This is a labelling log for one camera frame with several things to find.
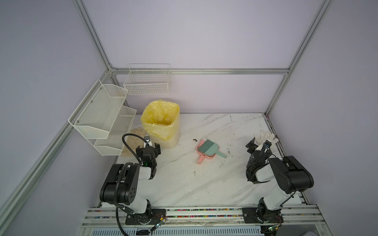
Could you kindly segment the green hand brush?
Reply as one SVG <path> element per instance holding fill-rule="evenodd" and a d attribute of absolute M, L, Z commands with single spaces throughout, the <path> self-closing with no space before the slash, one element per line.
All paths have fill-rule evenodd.
<path fill-rule="evenodd" d="M 211 140 L 206 140 L 202 145 L 200 145 L 198 151 L 207 156 L 219 155 L 222 158 L 227 158 L 226 154 L 219 151 L 218 144 Z"/>

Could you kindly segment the pink plastic dustpan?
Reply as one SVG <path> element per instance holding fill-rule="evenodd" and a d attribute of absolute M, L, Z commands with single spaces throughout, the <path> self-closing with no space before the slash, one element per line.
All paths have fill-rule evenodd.
<path fill-rule="evenodd" d="M 216 154 L 225 157 L 225 155 L 219 151 L 219 146 L 211 140 L 202 140 L 202 143 L 197 147 L 197 152 L 200 155 L 197 162 L 198 165 L 200 165 L 206 158 L 212 159 Z"/>

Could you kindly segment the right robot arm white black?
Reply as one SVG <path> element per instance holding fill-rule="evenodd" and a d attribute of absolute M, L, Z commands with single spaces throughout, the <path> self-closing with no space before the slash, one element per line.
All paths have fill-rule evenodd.
<path fill-rule="evenodd" d="M 278 158 L 271 151 L 272 142 L 264 141 L 258 145 L 255 139 L 246 145 L 250 154 L 246 166 L 247 181 L 253 184 L 276 181 L 273 190 L 259 200 L 257 214 L 260 218 L 268 213 L 280 212 L 283 204 L 298 192 L 314 186 L 310 172 L 294 157 Z"/>

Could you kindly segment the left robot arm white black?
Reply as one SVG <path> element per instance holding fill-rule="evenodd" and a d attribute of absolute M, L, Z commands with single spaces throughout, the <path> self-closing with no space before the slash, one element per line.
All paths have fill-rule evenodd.
<path fill-rule="evenodd" d="M 142 138 L 136 134 L 125 134 L 122 141 L 126 148 L 130 146 L 125 138 L 131 136 L 141 139 L 143 147 L 138 146 L 132 151 L 137 163 L 112 165 L 99 193 L 102 203 L 108 203 L 129 214 L 145 214 L 151 203 L 137 194 L 140 180 L 152 180 L 157 171 L 157 157 L 161 154 L 160 145 L 153 145 L 151 138 Z"/>

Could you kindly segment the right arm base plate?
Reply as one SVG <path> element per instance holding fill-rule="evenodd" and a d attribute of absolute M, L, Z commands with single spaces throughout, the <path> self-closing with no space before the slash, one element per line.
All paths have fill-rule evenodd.
<path fill-rule="evenodd" d="M 257 207 L 242 208 L 244 222 L 247 224 L 273 224 L 283 223 L 281 210 L 264 210 Z"/>

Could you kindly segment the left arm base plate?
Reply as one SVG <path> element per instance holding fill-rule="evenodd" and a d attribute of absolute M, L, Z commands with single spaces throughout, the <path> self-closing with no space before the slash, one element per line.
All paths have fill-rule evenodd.
<path fill-rule="evenodd" d="M 161 218 L 165 218 L 166 209 L 152 208 L 147 209 L 145 213 L 128 215 L 126 225 L 156 225 L 161 222 Z"/>

